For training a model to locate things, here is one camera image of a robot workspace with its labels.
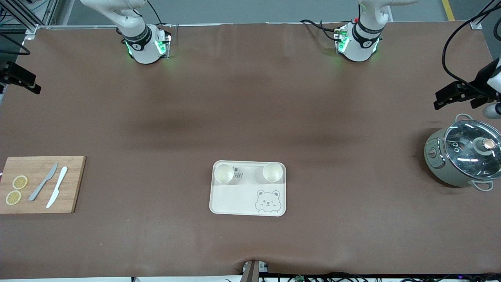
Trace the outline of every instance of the gray-handled knife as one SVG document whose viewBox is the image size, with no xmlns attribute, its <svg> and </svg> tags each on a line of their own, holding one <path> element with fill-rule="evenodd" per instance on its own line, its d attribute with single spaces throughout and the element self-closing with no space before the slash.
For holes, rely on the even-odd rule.
<svg viewBox="0 0 501 282">
<path fill-rule="evenodd" d="M 28 198 L 28 201 L 32 202 L 37 198 L 38 194 L 40 193 L 40 190 L 45 185 L 45 183 L 47 181 L 49 181 L 52 178 L 52 176 L 54 176 L 57 168 L 58 168 L 58 163 L 55 163 L 54 166 L 51 168 L 51 171 L 49 171 L 49 174 L 47 174 L 47 176 L 45 176 L 45 179 L 42 181 L 42 183 L 40 183 L 40 185 L 38 185 L 37 189 L 34 190 L 33 193 L 30 195 L 30 197 Z"/>
<path fill-rule="evenodd" d="M 66 175 L 67 171 L 68 171 L 68 167 L 63 167 L 61 169 L 61 172 L 59 173 L 58 182 L 56 183 L 56 187 L 54 188 L 54 192 L 52 192 L 52 196 L 51 196 L 49 202 L 47 203 L 46 208 L 50 208 L 52 206 L 52 204 L 54 204 L 54 201 L 59 196 L 59 186 L 61 185 L 61 182 L 63 181 L 63 178 Z"/>
</svg>

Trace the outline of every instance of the white tray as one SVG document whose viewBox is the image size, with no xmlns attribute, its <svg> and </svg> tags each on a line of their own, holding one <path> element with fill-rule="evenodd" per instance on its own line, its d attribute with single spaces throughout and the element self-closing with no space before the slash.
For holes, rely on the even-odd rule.
<svg viewBox="0 0 501 282">
<path fill-rule="evenodd" d="M 282 216 L 286 209 L 286 168 L 278 164 L 282 177 L 270 182 L 263 175 L 267 162 L 217 161 L 212 167 L 210 185 L 211 212 L 216 214 Z M 214 177 L 215 169 L 220 165 L 233 167 L 233 179 L 223 184 Z"/>
</svg>

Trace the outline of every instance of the yellow tape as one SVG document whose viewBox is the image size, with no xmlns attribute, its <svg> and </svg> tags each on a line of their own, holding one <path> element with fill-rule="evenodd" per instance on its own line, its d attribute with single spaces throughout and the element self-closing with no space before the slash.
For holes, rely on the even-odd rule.
<svg viewBox="0 0 501 282">
<path fill-rule="evenodd" d="M 452 9 L 450 8 L 449 0 L 442 0 L 443 8 L 445 9 L 445 14 L 449 21 L 455 21 L 454 14 L 452 14 Z"/>
</svg>

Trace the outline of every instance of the bear drawing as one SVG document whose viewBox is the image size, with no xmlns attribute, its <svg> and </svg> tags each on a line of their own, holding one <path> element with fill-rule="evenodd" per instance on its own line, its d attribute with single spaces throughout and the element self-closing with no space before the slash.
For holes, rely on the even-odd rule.
<svg viewBox="0 0 501 282">
<path fill-rule="evenodd" d="M 266 193 L 263 190 L 258 191 L 258 201 L 256 202 L 256 209 L 264 212 L 277 212 L 281 209 L 282 205 L 279 201 L 280 192 L 273 191 Z"/>
</svg>

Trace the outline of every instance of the brown table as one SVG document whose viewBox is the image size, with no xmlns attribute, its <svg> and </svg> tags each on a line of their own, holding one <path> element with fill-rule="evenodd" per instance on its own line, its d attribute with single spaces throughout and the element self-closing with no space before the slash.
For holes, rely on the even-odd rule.
<svg viewBox="0 0 501 282">
<path fill-rule="evenodd" d="M 303 25 L 179 28 L 172 57 L 131 60 L 114 30 L 40 30 L 19 63 L 42 94 L 11 87 L 0 161 L 84 155 L 74 214 L 2 215 L 0 277 L 234 274 L 249 259 L 290 273 L 501 270 L 501 182 L 451 188 L 427 137 L 469 103 L 433 109 L 449 23 L 395 23 L 367 62 Z M 448 62 L 491 61 L 465 29 Z M 499 120 L 490 120 L 501 126 Z M 217 160 L 287 166 L 287 212 L 212 214 Z"/>
</svg>

